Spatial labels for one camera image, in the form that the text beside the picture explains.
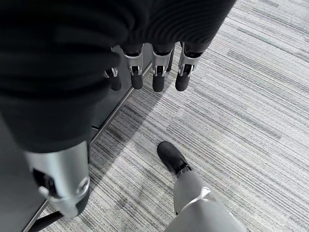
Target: floor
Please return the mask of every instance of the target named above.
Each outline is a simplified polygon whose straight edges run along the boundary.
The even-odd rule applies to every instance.
[[[164,91],[148,76],[91,149],[85,211],[44,232],[163,231],[175,217],[163,140],[252,232],[309,232],[309,1],[238,1],[185,92],[180,50]]]

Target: silver metal joint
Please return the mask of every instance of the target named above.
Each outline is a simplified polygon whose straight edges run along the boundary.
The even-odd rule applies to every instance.
[[[170,59],[171,53],[172,53],[172,51],[170,51],[170,53],[168,53],[167,55],[161,56],[161,55],[156,54],[153,50],[152,64],[153,64],[154,76],[158,76],[158,67],[159,66],[163,66],[162,76],[165,76],[167,66],[169,65],[169,59]]]
[[[189,77],[191,75],[191,73],[193,72],[193,70],[196,68],[200,58],[201,58],[201,56],[196,57],[196,58],[187,57],[184,53],[184,46],[183,46],[182,53],[181,53],[180,59],[179,59],[178,74],[180,76],[183,76],[184,68],[185,68],[185,65],[187,64],[187,65],[191,66],[190,72],[188,73],[188,77]]]
[[[133,76],[135,74],[133,67],[137,67],[138,75],[141,75],[143,67],[143,51],[141,50],[141,53],[135,57],[128,56],[125,53],[124,56],[126,57],[126,64],[129,67],[130,74]]]
[[[188,202],[183,208],[181,208],[177,212],[179,214],[182,210],[184,210],[185,208],[187,208],[191,204],[193,204],[193,203],[195,203],[199,200],[208,200],[209,198],[213,199],[213,196],[211,195],[211,190],[208,187],[202,187],[200,195],[197,196],[196,198],[194,198],[193,200],[191,200],[190,202]]]
[[[112,68],[112,75],[116,77],[118,75],[118,69],[117,68]]]
[[[76,205],[90,185],[87,142],[58,152],[26,151],[25,155],[40,194],[66,217],[76,217]]]

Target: metal bracket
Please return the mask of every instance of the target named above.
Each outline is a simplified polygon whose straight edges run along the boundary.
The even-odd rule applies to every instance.
[[[118,75],[118,69],[117,68],[112,68],[112,75],[116,77]]]
[[[201,58],[201,56],[196,57],[196,58],[187,57],[184,53],[184,46],[183,46],[182,53],[181,53],[180,59],[179,59],[179,65],[178,65],[179,75],[183,76],[184,68],[185,68],[185,65],[187,64],[187,65],[191,65],[190,72],[188,73],[188,77],[189,77],[191,75],[191,73],[193,72],[193,70],[196,68],[200,58]]]
[[[142,73],[142,67],[143,67],[143,53],[141,52],[138,56],[132,57],[124,54],[126,57],[126,63],[129,67],[130,74],[133,76],[134,71],[132,67],[138,68],[138,75],[141,75]]]
[[[44,185],[37,183],[40,194],[63,215],[76,217],[79,214],[77,203],[85,197],[90,184],[87,142],[58,152],[25,151],[25,155],[32,172],[38,171],[44,180],[52,180],[52,185],[50,181],[45,181]]]
[[[169,65],[169,59],[171,53],[172,50],[167,55],[161,56],[156,54],[153,50],[152,63],[153,63],[154,76],[158,76],[158,66],[163,66],[162,76],[165,76],[167,66]]]

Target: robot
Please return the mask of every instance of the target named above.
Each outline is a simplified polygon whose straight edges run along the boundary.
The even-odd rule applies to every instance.
[[[54,218],[76,217],[86,207],[94,108],[109,89],[121,89],[120,57],[113,48],[121,46],[132,86],[140,89],[142,47],[151,43],[153,89],[160,92],[171,69],[174,45],[181,42],[175,87],[184,91],[234,3],[11,0],[0,4],[0,110],[25,154],[38,191],[58,210]],[[162,143],[158,153],[178,176],[174,194],[178,215],[167,232],[246,231],[172,145]],[[171,154],[177,158],[169,160]],[[192,192],[185,191],[188,185]]]

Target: metal bar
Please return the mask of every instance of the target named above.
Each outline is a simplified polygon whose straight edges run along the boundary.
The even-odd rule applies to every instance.
[[[28,224],[22,230],[22,232],[28,232],[31,229],[32,225],[35,223],[35,221],[38,219],[38,217],[40,216],[40,214],[43,212],[43,210],[46,208],[47,205],[48,205],[48,201],[45,200],[43,204],[39,207],[39,209],[35,212],[32,219],[28,222]]]

